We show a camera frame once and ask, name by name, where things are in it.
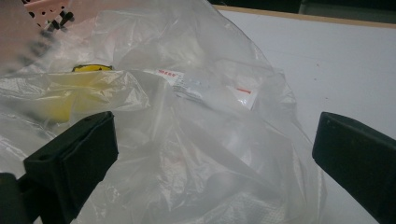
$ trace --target white table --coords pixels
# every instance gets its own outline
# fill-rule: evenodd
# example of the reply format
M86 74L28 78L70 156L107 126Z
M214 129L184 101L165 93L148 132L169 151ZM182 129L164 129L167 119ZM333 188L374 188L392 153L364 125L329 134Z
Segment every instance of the white table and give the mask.
M395 25L219 9L274 67L284 70L297 98L298 119L312 142L322 111L351 117L396 138ZM323 224L377 223L332 178L325 175L325 180Z

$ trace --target dark background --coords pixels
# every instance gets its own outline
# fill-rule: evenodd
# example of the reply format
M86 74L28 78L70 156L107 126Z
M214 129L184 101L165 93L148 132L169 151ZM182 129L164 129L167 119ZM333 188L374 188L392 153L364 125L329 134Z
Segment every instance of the dark background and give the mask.
M215 5L248 7L263 10L298 13L302 0L209 0ZM329 6L362 7L396 11L396 0L307 0Z

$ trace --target white label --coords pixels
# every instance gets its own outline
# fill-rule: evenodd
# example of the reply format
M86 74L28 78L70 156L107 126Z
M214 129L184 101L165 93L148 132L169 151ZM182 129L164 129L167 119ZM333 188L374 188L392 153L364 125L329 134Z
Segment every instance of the white label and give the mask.
M151 73L160 77L165 78L169 85L171 85L174 91L178 95L189 96L195 100L202 100L202 95L197 92L193 91L189 85L186 84L185 80L183 79L184 73L159 69L159 70L144 70L144 72ZM254 101L257 97L257 92L243 90L243 89L236 89L234 87L228 86L227 87L236 99L245 107L251 110L254 105Z

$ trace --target crumpled plastic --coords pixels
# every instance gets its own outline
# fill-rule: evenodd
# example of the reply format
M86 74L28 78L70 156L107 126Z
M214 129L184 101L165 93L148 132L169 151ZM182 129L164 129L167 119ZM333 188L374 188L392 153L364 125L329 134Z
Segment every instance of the crumpled plastic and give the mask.
M75 223L320 222L325 189L295 99L237 27L201 0L68 10L75 21L33 63L0 77L1 172L21 176L33 151L111 110L120 155ZM70 73L88 63L117 71ZM254 105L232 90L255 92Z

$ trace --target plastic packaging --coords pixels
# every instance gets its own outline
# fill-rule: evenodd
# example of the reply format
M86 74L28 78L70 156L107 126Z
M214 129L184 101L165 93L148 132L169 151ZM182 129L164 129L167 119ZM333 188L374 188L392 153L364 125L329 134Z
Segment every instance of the plastic packaging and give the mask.
M119 159L75 223L319 223L325 191L292 92L231 22L201 0L68 9L46 52L0 78L0 171L21 174L31 147L112 110ZM68 73L86 63L120 71Z

